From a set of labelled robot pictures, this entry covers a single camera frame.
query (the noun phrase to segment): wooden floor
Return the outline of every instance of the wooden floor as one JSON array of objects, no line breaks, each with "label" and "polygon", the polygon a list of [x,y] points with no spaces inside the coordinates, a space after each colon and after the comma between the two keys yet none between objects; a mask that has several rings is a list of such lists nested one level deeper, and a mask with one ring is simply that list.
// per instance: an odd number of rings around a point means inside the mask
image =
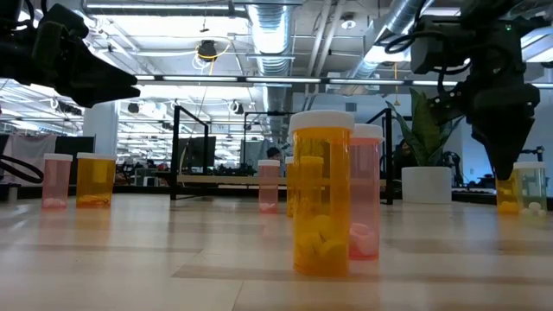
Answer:
[{"label": "wooden floor", "polygon": [[381,258],[292,270],[292,222],[254,200],[117,195],[111,210],[0,206],[6,311],[553,310],[553,229],[490,206],[382,206]]}]

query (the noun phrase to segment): white plant pot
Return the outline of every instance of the white plant pot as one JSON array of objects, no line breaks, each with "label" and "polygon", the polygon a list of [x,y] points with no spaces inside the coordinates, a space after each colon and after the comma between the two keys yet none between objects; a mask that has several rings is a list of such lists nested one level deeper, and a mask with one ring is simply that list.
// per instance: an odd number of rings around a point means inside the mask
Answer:
[{"label": "white plant pot", "polygon": [[444,167],[402,168],[404,202],[451,203],[451,169]]}]

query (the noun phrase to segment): pillar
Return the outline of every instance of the pillar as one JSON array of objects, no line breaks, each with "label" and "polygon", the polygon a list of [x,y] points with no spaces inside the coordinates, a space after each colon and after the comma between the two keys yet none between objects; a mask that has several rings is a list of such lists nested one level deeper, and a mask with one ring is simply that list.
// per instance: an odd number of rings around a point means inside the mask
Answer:
[{"label": "pillar", "polygon": [[95,153],[117,155],[119,102],[96,104],[85,110],[83,136],[96,137]]}]

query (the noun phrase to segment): computer monitor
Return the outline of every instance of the computer monitor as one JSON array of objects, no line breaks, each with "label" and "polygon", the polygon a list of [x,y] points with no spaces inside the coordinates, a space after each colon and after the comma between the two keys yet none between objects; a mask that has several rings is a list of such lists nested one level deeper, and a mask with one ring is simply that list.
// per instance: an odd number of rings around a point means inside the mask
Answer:
[{"label": "computer monitor", "polygon": [[[215,165],[215,143],[217,137],[207,138],[207,166]],[[179,162],[181,162],[182,153],[186,149],[186,154],[182,160],[182,168],[202,168],[204,166],[204,137],[195,137],[192,139],[179,138]]]}]

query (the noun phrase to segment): potted plant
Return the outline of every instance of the potted plant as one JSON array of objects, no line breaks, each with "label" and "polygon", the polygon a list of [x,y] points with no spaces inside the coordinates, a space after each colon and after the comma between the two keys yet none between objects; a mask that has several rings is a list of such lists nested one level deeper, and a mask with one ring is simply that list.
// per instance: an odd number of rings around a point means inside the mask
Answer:
[{"label": "potted plant", "polygon": [[418,167],[402,169],[403,200],[410,203],[451,203],[451,169],[440,166],[443,146],[462,118],[436,125],[430,114],[426,94],[413,89],[411,93],[411,127],[386,101],[396,114],[405,142],[416,158]]}]

